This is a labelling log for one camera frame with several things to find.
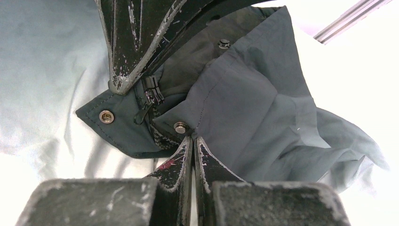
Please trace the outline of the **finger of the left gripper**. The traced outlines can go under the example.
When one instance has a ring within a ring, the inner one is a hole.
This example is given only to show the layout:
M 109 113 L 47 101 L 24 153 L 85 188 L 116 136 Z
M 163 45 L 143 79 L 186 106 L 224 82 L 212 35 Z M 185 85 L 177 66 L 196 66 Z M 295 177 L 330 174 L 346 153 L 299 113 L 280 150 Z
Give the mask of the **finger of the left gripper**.
M 125 95 L 140 80 L 140 70 L 149 61 L 146 51 L 160 35 L 162 16 L 175 0 L 97 0 L 109 56 L 109 89 Z
M 140 70 L 140 76 L 155 72 L 182 45 L 208 23 L 239 9 L 262 3 L 262 0 L 176 0 L 168 3 L 166 9 L 171 15 L 162 16 L 158 26 L 160 35 L 156 35 L 146 51 L 149 61 Z

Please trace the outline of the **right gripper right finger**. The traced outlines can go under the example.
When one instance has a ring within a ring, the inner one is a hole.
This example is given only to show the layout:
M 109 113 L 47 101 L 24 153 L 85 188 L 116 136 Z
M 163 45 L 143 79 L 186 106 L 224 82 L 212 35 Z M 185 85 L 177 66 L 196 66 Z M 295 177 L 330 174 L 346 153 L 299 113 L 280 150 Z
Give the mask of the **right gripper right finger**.
M 200 226 L 348 226 L 337 193 L 320 183 L 247 182 L 194 142 Z

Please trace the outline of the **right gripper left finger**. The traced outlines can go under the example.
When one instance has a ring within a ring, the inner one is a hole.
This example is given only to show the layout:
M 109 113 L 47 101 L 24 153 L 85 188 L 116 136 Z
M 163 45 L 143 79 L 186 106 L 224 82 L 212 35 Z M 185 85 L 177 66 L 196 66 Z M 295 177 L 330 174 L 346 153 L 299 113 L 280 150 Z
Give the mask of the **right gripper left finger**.
M 37 186 L 19 226 L 187 226 L 192 139 L 144 178 L 52 179 Z

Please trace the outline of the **grey gradient zip jacket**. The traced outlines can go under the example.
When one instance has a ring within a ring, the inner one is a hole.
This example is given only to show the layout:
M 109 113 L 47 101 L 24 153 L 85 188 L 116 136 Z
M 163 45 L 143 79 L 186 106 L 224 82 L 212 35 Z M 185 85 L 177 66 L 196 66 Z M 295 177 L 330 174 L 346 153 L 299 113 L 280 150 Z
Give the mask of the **grey gradient zip jacket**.
M 211 21 L 125 95 L 109 78 L 96 0 L 1 1 L 1 179 L 140 178 L 185 136 L 246 181 L 342 192 L 389 168 L 367 133 L 316 106 L 285 6 Z

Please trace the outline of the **aluminium frame rail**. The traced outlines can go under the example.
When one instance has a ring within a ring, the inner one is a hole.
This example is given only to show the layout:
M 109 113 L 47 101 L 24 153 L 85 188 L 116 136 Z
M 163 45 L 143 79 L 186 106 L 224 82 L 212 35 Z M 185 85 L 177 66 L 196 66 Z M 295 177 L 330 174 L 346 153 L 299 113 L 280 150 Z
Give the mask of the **aluminium frame rail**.
M 314 35 L 313 38 L 319 43 L 327 45 L 331 40 L 390 2 L 392 0 L 360 0 L 335 21 Z

